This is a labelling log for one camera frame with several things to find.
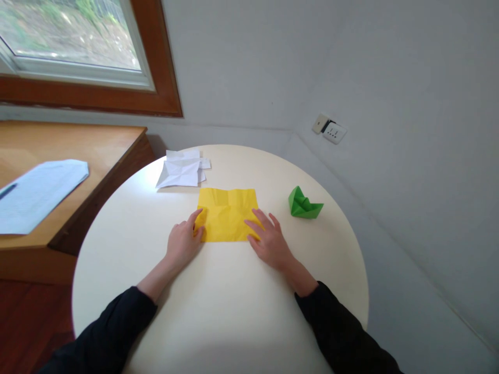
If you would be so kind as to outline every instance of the crumpled white paper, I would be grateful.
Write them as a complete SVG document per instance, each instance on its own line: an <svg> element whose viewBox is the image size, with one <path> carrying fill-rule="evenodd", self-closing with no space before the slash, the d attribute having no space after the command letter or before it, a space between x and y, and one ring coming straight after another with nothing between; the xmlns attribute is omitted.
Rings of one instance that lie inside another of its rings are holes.
<svg viewBox="0 0 499 374"><path fill-rule="evenodd" d="M209 159L200 157L199 150L185 152L166 151L166 161L156 188L168 186L192 186L206 180L203 169L210 169Z"/></svg>

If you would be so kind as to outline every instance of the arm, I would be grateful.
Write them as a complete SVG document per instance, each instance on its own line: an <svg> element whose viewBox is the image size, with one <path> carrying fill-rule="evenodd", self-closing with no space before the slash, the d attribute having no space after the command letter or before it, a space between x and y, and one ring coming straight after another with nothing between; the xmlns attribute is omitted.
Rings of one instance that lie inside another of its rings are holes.
<svg viewBox="0 0 499 374"><path fill-rule="evenodd" d="M263 229L246 221L261 239L257 241L249 235L252 248L294 289L301 312L311 325L319 348L334 372L400 372L394 358L381 349L362 329L354 315L294 258L277 218L270 214L271 222L261 210L253 210L253 213Z"/></svg>
<svg viewBox="0 0 499 374"><path fill-rule="evenodd" d="M139 282L117 296L100 317L78 338L57 350L40 370L49 373L119 373L139 334L156 314L164 288L198 253L204 228L194 233L194 222L202 209L188 221L176 224L168 238L165 257Z"/></svg>

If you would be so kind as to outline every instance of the desk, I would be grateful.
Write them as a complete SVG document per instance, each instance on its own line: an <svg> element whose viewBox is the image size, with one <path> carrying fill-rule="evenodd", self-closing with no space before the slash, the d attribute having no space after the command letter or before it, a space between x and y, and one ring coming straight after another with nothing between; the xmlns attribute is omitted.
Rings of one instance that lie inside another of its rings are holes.
<svg viewBox="0 0 499 374"><path fill-rule="evenodd" d="M235 145L199 149L212 162L201 186L254 188L259 207L280 220L296 258L366 328L362 253L329 193L270 153ZM88 231L73 283L76 335L157 264L173 225L197 208L199 188L156 190L163 160L121 185ZM325 203L316 220L290 215L288 196L297 185L312 202ZM248 242L205 243L159 305L124 372L331 372L288 285Z"/></svg>
<svg viewBox="0 0 499 374"><path fill-rule="evenodd" d="M0 235L0 278L70 284L95 215L155 157L145 127L0 122L0 186L45 161L88 162L90 175L30 234Z"/></svg>

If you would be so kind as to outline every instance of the window glass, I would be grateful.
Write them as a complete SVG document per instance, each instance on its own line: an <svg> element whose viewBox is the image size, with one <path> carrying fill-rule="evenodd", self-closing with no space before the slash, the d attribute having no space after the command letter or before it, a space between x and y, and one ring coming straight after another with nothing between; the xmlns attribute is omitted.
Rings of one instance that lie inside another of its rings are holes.
<svg viewBox="0 0 499 374"><path fill-rule="evenodd" d="M18 57L141 70L119 0L0 0L0 36Z"/></svg>

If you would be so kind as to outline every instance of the right hand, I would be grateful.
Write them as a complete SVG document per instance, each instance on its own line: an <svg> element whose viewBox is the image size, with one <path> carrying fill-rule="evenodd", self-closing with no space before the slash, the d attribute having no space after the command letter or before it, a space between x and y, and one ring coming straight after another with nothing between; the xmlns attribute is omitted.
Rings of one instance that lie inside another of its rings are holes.
<svg viewBox="0 0 499 374"><path fill-rule="evenodd" d="M258 241L254 236L248 235L249 243L263 262L277 271L283 272L296 260L282 235L279 221L270 213L272 224L260 209L253 209L253 214L264 228L262 229L255 222L245 220L244 223L260 237Z"/></svg>

